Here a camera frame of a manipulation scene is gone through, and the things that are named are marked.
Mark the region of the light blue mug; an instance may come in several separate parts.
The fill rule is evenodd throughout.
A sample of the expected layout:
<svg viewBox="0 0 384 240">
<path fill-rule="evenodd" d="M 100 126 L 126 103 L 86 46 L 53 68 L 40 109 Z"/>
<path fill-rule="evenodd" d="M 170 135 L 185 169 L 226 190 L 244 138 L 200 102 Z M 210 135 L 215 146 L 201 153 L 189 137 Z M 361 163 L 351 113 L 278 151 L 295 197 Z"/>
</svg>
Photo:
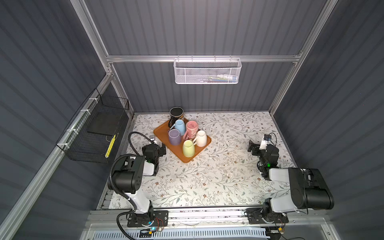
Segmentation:
<svg viewBox="0 0 384 240">
<path fill-rule="evenodd" d="M 170 128 L 171 130 L 172 129 L 176 129 L 180 132 L 180 135 L 183 136 L 186 132 L 186 124 L 184 122 L 184 120 L 181 120 L 181 119 L 178 119 L 176 120 L 176 122 L 171 126 Z"/>
</svg>

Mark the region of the black skull pattern mug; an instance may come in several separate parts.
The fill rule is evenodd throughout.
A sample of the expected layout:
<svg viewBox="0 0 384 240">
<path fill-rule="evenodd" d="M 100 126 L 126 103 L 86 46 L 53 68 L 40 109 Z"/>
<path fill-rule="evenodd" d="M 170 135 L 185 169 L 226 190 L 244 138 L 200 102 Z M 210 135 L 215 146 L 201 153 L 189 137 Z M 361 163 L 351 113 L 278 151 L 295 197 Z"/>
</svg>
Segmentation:
<svg viewBox="0 0 384 240">
<path fill-rule="evenodd" d="M 184 110 L 181 107 L 173 107 L 170 109 L 170 120 L 168 122 L 168 127 L 171 128 L 177 120 L 184 117 Z"/>
</svg>

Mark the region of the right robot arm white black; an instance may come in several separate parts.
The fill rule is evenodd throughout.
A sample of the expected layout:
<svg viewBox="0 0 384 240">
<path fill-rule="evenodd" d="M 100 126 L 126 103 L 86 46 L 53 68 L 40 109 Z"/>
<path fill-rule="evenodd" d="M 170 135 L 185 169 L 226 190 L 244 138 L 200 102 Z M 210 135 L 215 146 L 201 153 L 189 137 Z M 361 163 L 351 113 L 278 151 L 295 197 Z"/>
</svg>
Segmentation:
<svg viewBox="0 0 384 240">
<path fill-rule="evenodd" d="M 249 221 L 262 219 L 267 224 L 288 223 L 287 213 L 301 210 L 331 210 L 335 200 L 318 169 L 279 168 L 279 149 L 268 140 L 260 144 L 249 141 L 247 149 L 257 156 L 258 170 L 266 181 L 286 183 L 290 193 L 267 198 L 259 210 L 246 211 Z"/>
</svg>

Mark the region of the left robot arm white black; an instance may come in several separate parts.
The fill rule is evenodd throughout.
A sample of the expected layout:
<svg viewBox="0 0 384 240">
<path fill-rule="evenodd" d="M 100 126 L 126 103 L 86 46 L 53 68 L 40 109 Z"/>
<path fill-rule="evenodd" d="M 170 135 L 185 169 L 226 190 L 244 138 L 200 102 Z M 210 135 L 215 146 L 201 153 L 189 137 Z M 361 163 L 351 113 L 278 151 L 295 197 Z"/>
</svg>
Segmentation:
<svg viewBox="0 0 384 240">
<path fill-rule="evenodd" d="M 114 161 L 109 172 L 108 188 L 131 204 L 130 215 L 135 225 L 150 226 L 155 218 L 154 207 L 141 190 L 141 184 L 143 177 L 157 175 L 159 158 L 166 154 L 166 146 L 149 144 L 142 150 L 143 155 L 125 154 Z"/>
</svg>

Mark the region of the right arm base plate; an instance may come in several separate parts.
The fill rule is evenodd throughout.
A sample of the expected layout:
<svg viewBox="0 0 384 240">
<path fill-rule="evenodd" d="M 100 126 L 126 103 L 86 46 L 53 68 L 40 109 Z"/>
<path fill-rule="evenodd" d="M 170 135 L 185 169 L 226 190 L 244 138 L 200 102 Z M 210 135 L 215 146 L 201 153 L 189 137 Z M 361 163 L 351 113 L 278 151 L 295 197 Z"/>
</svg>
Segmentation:
<svg viewBox="0 0 384 240">
<path fill-rule="evenodd" d="M 282 213 L 274 213 L 262 208 L 248 208 L 244 212 L 250 224 L 287 224 L 288 216 Z"/>
</svg>

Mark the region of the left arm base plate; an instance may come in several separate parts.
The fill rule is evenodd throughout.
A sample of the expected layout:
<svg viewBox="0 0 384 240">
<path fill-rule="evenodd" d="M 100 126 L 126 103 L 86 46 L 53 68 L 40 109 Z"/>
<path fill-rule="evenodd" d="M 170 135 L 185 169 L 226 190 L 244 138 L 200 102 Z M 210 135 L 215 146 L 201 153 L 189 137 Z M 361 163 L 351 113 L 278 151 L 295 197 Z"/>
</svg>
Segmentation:
<svg viewBox="0 0 384 240">
<path fill-rule="evenodd" d="M 168 225 L 168 211 L 149 211 L 145 214 L 130 214 L 128 215 L 127 227 L 166 227 Z"/>
</svg>

